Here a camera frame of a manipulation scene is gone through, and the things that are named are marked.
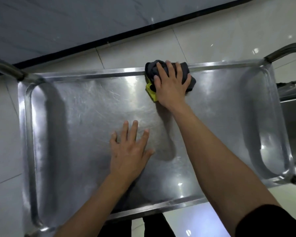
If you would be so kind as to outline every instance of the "black shirt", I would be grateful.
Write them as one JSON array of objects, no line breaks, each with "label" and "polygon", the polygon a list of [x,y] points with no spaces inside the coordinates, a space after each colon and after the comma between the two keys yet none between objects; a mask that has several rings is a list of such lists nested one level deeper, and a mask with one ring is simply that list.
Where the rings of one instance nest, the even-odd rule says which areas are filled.
[{"label": "black shirt", "polygon": [[237,225],[235,237],[242,236],[296,236],[296,220],[279,206],[262,205]]}]

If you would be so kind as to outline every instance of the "black pants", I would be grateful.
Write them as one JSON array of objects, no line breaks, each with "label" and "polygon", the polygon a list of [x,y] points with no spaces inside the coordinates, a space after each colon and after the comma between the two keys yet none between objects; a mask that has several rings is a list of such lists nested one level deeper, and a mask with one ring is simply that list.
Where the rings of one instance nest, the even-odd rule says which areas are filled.
[{"label": "black pants", "polygon": [[[145,223],[145,237],[175,237],[163,214],[143,217]],[[132,236],[132,221],[124,220],[113,224],[104,225],[98,237]]]}]

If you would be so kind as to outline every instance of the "person's left arm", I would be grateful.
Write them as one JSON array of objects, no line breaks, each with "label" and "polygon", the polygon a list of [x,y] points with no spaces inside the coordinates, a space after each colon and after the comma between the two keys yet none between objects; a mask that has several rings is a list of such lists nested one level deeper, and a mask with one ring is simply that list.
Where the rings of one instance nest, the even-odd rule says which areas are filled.
[{"label": "person's left arm", "polygon": [[134,121],[128,135],[128,121],[125,121],[120,143],[116,142],[116,132],[112,134],[111,173],[96,193],[57,231],[55,237],[87,237],[99,234],[119,199],[153,154],[151,149],[144,151],[149,130],[145,130],[142,138],[136,142],[137,128],[138,121]]}]

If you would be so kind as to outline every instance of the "stainless steel tray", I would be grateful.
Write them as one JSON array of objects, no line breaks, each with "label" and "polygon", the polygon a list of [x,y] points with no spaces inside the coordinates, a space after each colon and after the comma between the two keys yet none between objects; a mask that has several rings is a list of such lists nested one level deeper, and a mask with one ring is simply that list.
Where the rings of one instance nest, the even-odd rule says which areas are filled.
[{"label": "stainless steel tray", "polygon": [[[262,60],[189,65],[197,83],[187,103],[267,187],[296,183],[271,64],[292,52],[296,43]],[[0,71],[21,80],[26,232],[55,229],[99,187],[109,173],[110,133],[124,120],[138,120],[139,134],[150,128],[148,147],[156,153],[109,219],[207,201],[173,117],[145,91],[143,67],[26,74],[4,66]]]}]

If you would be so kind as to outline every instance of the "person's left hand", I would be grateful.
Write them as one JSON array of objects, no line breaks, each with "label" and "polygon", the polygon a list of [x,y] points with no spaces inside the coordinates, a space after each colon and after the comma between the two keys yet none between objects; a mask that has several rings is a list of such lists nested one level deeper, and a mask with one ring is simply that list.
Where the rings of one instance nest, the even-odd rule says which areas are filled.
[{"label": "person's left hand", "polygon": [[148,138],[149,130],[145,130],[142,138],[136,142],[138,121],[134,121],[128,134],[128,121],[123,124],[121,142],[117,143],[117,134],[111,136],[111,174],[117,178],[122,178],[130,185],[142,172],[150,156],[154,151],[149,149],[144,151]]}]

